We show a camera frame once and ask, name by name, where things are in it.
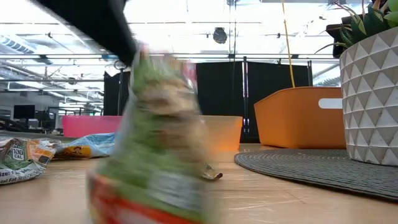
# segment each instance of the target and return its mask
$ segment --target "succulent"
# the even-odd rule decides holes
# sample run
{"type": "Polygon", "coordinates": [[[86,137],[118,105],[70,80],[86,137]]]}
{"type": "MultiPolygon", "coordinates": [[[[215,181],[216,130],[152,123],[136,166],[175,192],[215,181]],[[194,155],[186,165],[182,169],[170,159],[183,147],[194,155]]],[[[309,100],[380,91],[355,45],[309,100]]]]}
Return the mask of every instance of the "succulent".
{"type": "Polygon", "coordinates": [[[367,14],[364,13],[364,5],[362,5],[363,13],[361,16],[347,6],[334,4],[338,6],[337,9],[343,9],[350,14],[351,24],[340,24],[338,27],[326,30],[329,33],[332,30],[338,30],[342,42],[328,44],[317,52],[329,46],[342,46],[347,49],[367,37],[398,26],[398,0],[388,0],[382,6],[381,0],[375,0],[373,4],[368,6],[367,14]]]}

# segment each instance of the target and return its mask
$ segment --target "black curtain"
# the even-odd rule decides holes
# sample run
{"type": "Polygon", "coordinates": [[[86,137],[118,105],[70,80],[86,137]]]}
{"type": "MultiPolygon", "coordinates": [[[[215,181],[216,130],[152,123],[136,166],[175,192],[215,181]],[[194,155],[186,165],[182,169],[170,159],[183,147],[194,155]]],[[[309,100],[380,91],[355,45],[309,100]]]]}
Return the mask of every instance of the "black curtain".
{"type": "MultiPolygon", "coordinates": [[[[254,104],[286,88],[292,88],[289,65],[248,62],[248,135],[251,142],[259,142],[254,104]]],[[[310,86],[307,66],[293,66],[295,86],[310,86]]]]}
{"type": "Polygon", "coordinates": [[[121,104],[122,111],[129,99],[129,77],[130,72],[118,73],[111,77],[108,73],[104,74],[104,116],[117,116],[119,105],[119,81],[123,76],[121,104]]]}
{"type": "Polygon", "coordinates": [[[243,116],[242,62],[198,63],[196,71],[204,115],[243,116]]]}

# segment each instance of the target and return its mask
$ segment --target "ceiling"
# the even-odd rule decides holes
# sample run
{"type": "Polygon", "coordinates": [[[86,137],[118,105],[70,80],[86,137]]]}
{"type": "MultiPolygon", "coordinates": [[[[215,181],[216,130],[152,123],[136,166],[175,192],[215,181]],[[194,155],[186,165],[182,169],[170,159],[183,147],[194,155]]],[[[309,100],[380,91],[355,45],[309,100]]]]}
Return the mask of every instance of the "ceiling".
{"type": "MultiPolygon", "coordinates": [[[[312,60],[313,73],[320,75],[319,72],[338,63],[331,59],[331,48],[314,55],[318,49],[333,42],[323,31],[327,24],[340,23],[340,18],[347,16],[347,13],[330,10],[333,7],[328,6],[327,0],[285,1],[290,53],[300,54],[303,58],[294,63],[307,64],[308,60],[312,60]]],[[[346,1],[355,11],[361,11],[361,0],[346,1]]],[[[177,57],[189,58],[193,62],[228,60],[228,54],[234,52],[248,56],[248,60],[265,62],[287,58],[284,13],[279,1],[240,0],[236,7],[229,7],[226,2],[131,0],[126,4],[124,14],[136,39],[148,44],[152,50],[173,52],[177,57]],[[227,33],[225,44],[217,44],[213,40],[216,27],[224,28],[227,33]]],[[[0,7],[0,69],[8,70],[0,72],[0,79],[15,75],[17,79],[87,80],[102,79],[105,70],[117,72],[113,67],[115,59],[105,60],[101,56],[111,52],[73,26],[57,20],[26,0],[2,0],[1,3],[6,7],[0,7]],[[19,44],[19,48],[16,50],[4,45],[7,41],[19,44]]],[[[5,84],[0,82],[0,88],[6,89],[5,84]]],[[[40,88],[37,84],[14,85],[18,88],[40,88]]],[[[102,99],[96,92],[103,90],[101,82],[41,85],[46,89],[91,89],[90,94],[86,94],[87,98],[90,96],[93,101],[102,99]]]]}

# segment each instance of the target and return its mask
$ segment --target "snack bag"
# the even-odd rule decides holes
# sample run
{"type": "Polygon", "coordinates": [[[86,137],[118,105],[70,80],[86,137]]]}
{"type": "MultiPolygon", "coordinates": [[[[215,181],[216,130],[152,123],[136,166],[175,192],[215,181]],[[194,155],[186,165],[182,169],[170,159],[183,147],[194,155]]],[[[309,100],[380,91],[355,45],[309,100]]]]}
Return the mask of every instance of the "snack bag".
{"type": "Polygon", "coordinates": [[[0,138],[0,185],[36,178],[44,173],[55,150],[39,141],[0,138]]]}
{"type": "Polygon", "coordinates": [[[94,223],[207,222],[203,172],[211,167],[195,92],[180,67],[171,57],[141,55],[113,155],[89,175],[94,223]]]}

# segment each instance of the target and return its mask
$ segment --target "wooden floor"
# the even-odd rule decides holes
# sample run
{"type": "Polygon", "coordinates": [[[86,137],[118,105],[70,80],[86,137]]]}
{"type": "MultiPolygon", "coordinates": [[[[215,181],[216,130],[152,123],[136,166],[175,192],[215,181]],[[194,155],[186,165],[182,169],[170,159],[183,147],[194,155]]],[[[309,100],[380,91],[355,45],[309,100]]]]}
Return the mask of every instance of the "wooden floor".
{"type": "MultiPolygon", "coordinates": [[[[255,144],[241,151],[259,150],[255,144]]],[[[398,205],[331,192],[256,174],[233,162],[234,152],[213,156],[224,177],[211,183],[220,223],[398,223],[398,205]]],[[[0,186],[0,223],[90,223],[85,174],[100,161],[53,161],[38,179],[0,186]]]]}

